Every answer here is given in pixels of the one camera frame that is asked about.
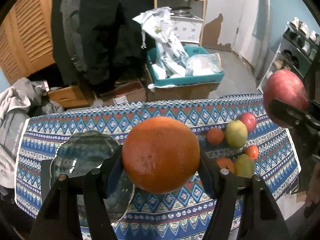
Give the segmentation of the person's right hand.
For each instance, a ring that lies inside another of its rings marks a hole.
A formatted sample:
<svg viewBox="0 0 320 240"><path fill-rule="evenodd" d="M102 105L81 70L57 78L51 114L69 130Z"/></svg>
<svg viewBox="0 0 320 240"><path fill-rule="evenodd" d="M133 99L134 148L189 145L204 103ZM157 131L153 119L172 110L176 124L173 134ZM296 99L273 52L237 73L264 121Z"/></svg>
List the person's right hand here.
<svg viewBox="0 0 320 240"><path fill-rule="evenodd" d="M312 204L318 204L320 198L320 179L319 171L315 172L311 177L308 191L306 192L305 204L307 207Z"/></svg>

